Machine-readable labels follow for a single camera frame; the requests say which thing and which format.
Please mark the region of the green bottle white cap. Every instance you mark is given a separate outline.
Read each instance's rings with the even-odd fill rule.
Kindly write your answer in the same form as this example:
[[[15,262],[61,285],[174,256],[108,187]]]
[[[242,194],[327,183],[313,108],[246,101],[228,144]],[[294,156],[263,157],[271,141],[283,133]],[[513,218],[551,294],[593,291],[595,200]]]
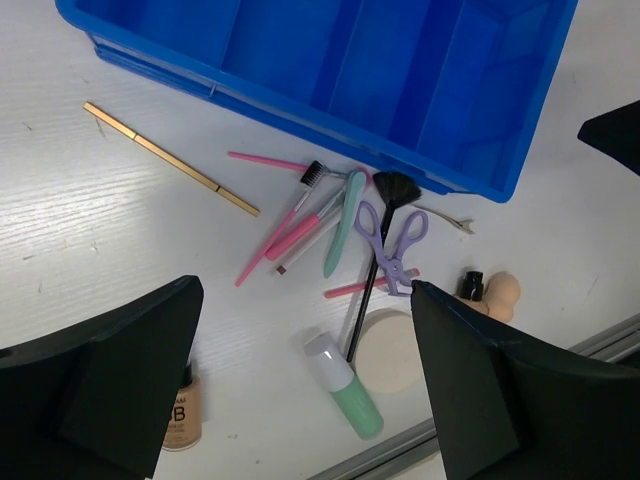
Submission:
[[[331,335],[322,333],[307,342],[304,354],[357,436],[362,440],[377,437],[384,420]]]

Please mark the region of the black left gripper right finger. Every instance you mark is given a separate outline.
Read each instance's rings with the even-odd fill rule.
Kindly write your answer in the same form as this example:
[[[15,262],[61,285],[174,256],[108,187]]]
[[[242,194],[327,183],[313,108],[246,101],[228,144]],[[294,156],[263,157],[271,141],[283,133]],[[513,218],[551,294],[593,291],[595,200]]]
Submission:
[[[635,479],[639,372],[498,322],[435,285],[411,310],[450,479]]]

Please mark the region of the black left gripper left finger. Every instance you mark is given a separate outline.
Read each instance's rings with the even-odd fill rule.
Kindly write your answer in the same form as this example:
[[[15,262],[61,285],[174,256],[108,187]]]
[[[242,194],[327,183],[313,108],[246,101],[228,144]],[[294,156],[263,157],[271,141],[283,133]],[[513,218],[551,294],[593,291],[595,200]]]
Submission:
[[[185,275],[2,348],[2,478],[152,478],[203,298]]]

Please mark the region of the BB cream bottle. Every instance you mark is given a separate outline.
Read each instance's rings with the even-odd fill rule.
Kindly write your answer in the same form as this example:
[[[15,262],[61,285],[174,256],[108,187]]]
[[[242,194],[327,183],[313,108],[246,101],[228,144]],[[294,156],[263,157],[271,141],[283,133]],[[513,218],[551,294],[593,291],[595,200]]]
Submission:
[[[200,381],[194,373],[192,362],[188,361],[171,410],[162,448],[166,451],[185,450],[196,445],[201,435]]]

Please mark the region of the beige makeup sponge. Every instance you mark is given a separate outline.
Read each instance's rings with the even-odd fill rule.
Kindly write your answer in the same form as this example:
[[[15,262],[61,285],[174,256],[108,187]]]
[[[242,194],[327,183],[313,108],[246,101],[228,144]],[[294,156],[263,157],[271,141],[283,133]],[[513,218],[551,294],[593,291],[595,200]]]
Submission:
[[[488,316],[502,323],[511,322],[520,297],[521,286],[517,278],[508,272],[496,273],[483,297]]]

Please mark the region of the beige square foundation bottle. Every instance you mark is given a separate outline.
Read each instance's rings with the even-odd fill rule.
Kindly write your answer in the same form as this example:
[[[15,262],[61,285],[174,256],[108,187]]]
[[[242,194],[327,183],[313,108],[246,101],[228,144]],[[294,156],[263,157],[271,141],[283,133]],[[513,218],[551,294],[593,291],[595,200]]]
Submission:
[[[480,271],[467,271],[461,279],[456,298],[470,308],[487,315],[489,313],[489,307],[483,300],[483,277],[484,274]]]

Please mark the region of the gold eyebrow pencil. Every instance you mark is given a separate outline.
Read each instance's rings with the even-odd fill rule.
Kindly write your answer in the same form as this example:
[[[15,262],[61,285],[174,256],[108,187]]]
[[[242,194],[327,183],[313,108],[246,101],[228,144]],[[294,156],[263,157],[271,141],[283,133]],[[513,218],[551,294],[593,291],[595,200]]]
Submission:
[[[97,120],[102,121],[106,125],[110,126],[114,130],[118,131],[122,135],[124,135],[127,138],[129,138],[132,142],[134,142],[137,145],[143,147],[147,151],[153,153],[158,158],[164,160],[166,163],[172,165],[174,168],[178,169],[179,171],[181,171],[185,175],[187,175],[190,178],[196,180],[198,183],[200,183],[201,185],[205,186],[209,190],[213,191],[217,195],[225,198],[227,201],[229,201],[232,204],[234,204],[235,206],[239,207],[240,209],[242,209],[246,213],[252,215],[253,217],[258,217],[260,215],[260,210],[257,207],[253,206],[252,204],[250,204],[249,202],[247,202],[246,200],[244,200],[240,196],[238,196],[235,193],[231,192],[230,190],[228,190],[227,188],[225,188],[224,186],[222,186],[218,182],[216,182],[216,181],[212,180],[211,178],[209,178],[208,176],[204,175],[199,170],[197,170],[197,169],[191,167],[190,165],[188,165],[187,163],[183,162],[178,157],[172,155],[171,153],[169,153],[168,151],[164,150],[160,146],[158,146],[155,143],[151,142],[146,137],[144,137],[144,136],[140,135],[139,133],[137,133],[136,131],[132,130],[127,125],[125,125],[124,123],[120,122],[115,117],[109,115],[104,110],[102,110],[99,107],[97,107],[96,105],[94,105],[94,104],[92,104],[90,102],[85,102],[84,105],[83,105],[83,108],[84,108],[85,111],[87,111],[88,113],[93,115]]]

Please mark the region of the teal folding razor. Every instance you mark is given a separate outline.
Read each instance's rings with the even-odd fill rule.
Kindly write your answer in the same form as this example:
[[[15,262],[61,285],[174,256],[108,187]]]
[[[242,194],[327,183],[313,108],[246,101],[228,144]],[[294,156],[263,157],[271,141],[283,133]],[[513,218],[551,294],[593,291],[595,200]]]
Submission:
[[[368,184],[368,174],[356,169],[349,176],[337,230],[327,253],[323,275],[328,279],[339,265],[349,233],[354,225],[359,203]]]

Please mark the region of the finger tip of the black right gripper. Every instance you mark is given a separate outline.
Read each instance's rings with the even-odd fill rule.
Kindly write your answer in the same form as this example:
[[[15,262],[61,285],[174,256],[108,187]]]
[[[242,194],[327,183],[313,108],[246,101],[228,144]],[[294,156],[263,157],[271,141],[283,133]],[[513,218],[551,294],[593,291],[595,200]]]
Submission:
[[[577,138],[640,174],[640,101],[587,120]]]

